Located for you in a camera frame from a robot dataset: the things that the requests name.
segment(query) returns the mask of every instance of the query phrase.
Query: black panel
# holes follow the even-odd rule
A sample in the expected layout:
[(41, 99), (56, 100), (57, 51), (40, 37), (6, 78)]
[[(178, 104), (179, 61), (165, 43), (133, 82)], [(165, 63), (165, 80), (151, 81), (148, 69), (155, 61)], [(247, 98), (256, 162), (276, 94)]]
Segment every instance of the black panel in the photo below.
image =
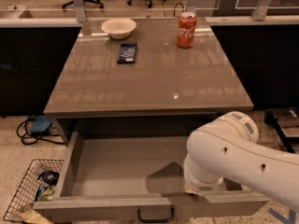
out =
[(0, 29), (0, 114), (42, 114), (80, 28)]
[(214, 26), (255, 107), (299, 105), (299, 26)]

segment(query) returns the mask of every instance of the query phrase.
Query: floor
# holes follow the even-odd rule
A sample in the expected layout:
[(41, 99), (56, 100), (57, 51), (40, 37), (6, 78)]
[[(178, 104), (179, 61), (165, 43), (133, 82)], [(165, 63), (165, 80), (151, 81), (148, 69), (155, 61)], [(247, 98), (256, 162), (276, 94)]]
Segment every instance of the floor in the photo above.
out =
[[(249, 116), (256, 122), (260, 131), (259, 144), (272, 147), (283, 148), (278, 136), (271, 126), (263, 122), (264, 111), (254, 110), (249, 112)], [(21, 143), (20, 138), (16, 135), (16, 129), (26, 119), (26, 117), (5, 117), (0, 118), (1, 136), (0, 136), (0, 223), (9, 223), (2, 218), (10, 205), (22, 177), (26, 173), (33, 159), (63, 159), (66, 147), (55, 145), (47, 142), (38, 142), (31, 146), (25, 146)], [(99, 221), (89, 222), (89, 224), (134, 224), (138, 221)], [(299, 223), (299, 216), (289, 208), (270, 201), (251, 217), (202, 217), (202, 218), (185, 218), (175, 219), (171, 223), (184, 224), (264, 224), (264, 223)]]
[[(73, 7), (67, 11), (61, 10), (61, 5), (69, 0), (0, 0), (0, 9), (6, 9), (8, 5), (26, 6), (30, 9), (31, 16), (37, 18), (74, 17)], [(104, 16), (165, 16), (172, 14), (178, 3), (186, 7), (187, 0), (153, 0), (153, 8), (147, 8), (147, 2), (136, 0), (132, 6), (127, 5), (127, 0), (102, 0), (107, 12)], [(86, 5), (88, 15), (103, 16), (96, 5)], [(281, 142), (274, 130), (263, 122), (264, 111), (254, 110), (249, 115), (255, 120), (260, 131), (259, 144), (272, 148), (282, 148)], [(2, 218), (15, 194), (22, 177), (33, 159), (63, 159), (66, 147), (47, 142), (38, 142), (32, 146), (25, 146), (16, 135), (16, 129), (26, 117), (0, 118), (0, 223), (8, 223)], [(134, 224), (137, 221), (101, 221), (90, 222), (99, 224)], [(289, 208), (270, 201), (251, 217), (204, 217), (175, 219), (172, 223), (184, 224), (264, 224), (264, 223), (299, 223), (299, 216)]]

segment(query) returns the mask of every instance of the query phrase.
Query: can top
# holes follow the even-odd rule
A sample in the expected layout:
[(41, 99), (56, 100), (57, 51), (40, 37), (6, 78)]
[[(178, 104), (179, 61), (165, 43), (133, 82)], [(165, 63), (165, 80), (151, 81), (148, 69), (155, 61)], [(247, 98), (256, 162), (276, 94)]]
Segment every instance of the can top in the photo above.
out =
[(190, 11), (183, 12), (180, 16), (183, 18), (187, 18), (187, 19), (192, 19), (192, 18), (196, 17), (195, 13), (190, 12)]

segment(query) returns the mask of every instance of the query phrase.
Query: soda can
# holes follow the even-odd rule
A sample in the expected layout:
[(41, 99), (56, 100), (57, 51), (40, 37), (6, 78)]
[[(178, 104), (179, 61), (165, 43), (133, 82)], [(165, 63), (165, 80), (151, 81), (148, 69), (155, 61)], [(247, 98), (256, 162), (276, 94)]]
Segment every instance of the soda can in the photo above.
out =
[(192, 12), (183, 12), (178, 19), (177, 44), (181, 48), (189, 48), (193, 45), (196, 27), (196, 15)]

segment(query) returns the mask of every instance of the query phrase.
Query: speckled floor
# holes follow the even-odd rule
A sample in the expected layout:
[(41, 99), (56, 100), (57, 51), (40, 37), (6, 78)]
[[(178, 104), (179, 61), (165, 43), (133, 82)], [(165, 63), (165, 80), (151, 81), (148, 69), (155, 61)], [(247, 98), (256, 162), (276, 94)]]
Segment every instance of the speckled floor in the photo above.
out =
[[(281, 148), (280, 142), (275, 135), (274, 130), (264, 124), (264, 112), (252, 111), (249, 115), (255, 120), (260, 131), (259, 144)], [(32, 146), (25, 146), (21, 143), (20, 138), (16, 135), (18, 125), (26, 117), (6, 117), (0, 118), (0, 223), (9, 223), (2, 218), (7, 211), (8, 206), (15, 194), (22, 177), (33, 159), (63, 159), (66, 147), (54, 145), (46, 142), (38, 142)], [(88, 222), (89, 224), (136, 224), (138, 221), (99, 221)], [(262, 209), (251, 217), (204, 217), (204, 218), (185, 218), (175, 219), (171, 223), (184, 224), (265, 224), (265, 223), (299, 223), (299, 216), (289, 208), (270, 201)]]

